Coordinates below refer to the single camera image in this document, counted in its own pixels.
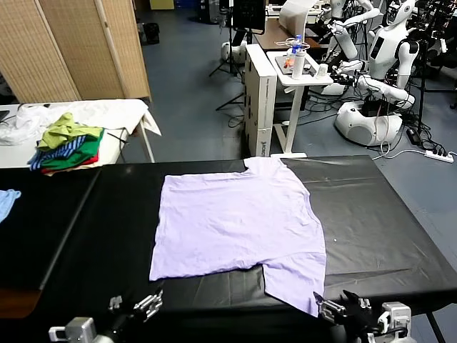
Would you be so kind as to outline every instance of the stack of clothes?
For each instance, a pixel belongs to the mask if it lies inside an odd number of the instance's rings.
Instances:
[[[73,114],[65,113],[44,132],[36,153],[29,161],[30,170],[43,174],[96,166],[104,129],[76,124]]]

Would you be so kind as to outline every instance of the bottle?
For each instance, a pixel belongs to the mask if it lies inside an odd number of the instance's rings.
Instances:
[[[295,54],[297,50],[301,49],[301,35],[297,34],[293,40],[292,47],[287,51],[286,64],[292,67],[295,64]]]
[[[306,50],[298,49],[295,53],[295,62],[293,64],[292,79],[298,80],[301,78],[303,73],[303,67],[305,65]]]

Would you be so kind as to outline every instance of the folded clothes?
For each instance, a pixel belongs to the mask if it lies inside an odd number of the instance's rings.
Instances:
[[[72,170],[76,170],[78,169],[80,166],[88,166],[90,164],[95,164],[96,162],[99,161],[99,153],[97,152],[97,155],[95,155],[94,157],[91,157],[90,159],[88,159],[87,161],[84,161],[83,163],[81,163],[80,165],[78,166],[75,166],[75,167],[72,167],[72,168],[67,168],[67,169],[61,169],[61,170],[53,170],[53,169],[42,169],[41,170],[41,173],[42,174],[46,174],[48,176],[52,176],[54,175],[55,173],[59,173],[59,172],[70,172]]]
[[[101,127],[76,124],[73,120],[73,114],[65,113],[44,132],[38,148],[48,151],[78,136],[90,135],[99,138],[101,132]]]
[[[92,136],[78,136],[72,141],[69,141],[64,145],[58,147],[57,149],[49,151],[41,151],[37,149],[32,159],[27,162],[30,164],[30,170],[40,169],[41,163],[48,159],[68,159],[71,154],[73,154],[77,149],[81,147],[81,145],[86,140],[86,137],[89,137],[89,139],[94,139]]]
[[[0,223],[8,216],[14,201],[21,196],[21,192],[9,189],[0,191]]]
[[[54,171],[72,168],[96,156],[100,147],[100,141],[103,137],[103,132],[104,131],[102,130],[100,136],[95,141],[86,139],[86,141],[67,159],[47,159],[46,161],[42,161],[42,167]]]
[[[166,176],[151,281],[262,264],[265,293],[317,316],[326,250],[310,194],[280,159],[243,173]]]

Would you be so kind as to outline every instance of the white cloth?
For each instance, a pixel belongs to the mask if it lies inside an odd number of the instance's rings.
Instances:
[[[49,108],[21,106],[8,124],[0,124],[0,145],[20,145],[32,138],[39,139],[46,128],[66,112],[71,112],[77,123],[105,129],[126,129],[129,134],[143,120],[145,129],[161,136],[157,123],[142,100],[74,101],[52,104]]]

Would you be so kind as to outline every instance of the white container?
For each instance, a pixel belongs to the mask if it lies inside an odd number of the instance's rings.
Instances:
[[[303,67],[305,66],[306,50],[299,49],[295,54],[295,61],[293,62],[292,79],[298,80],[301,78],[303,73]]]
[[[316,78],[320,79],[327,76],[328,65],[325,63],[319,64],[319,70],[317,71]]]

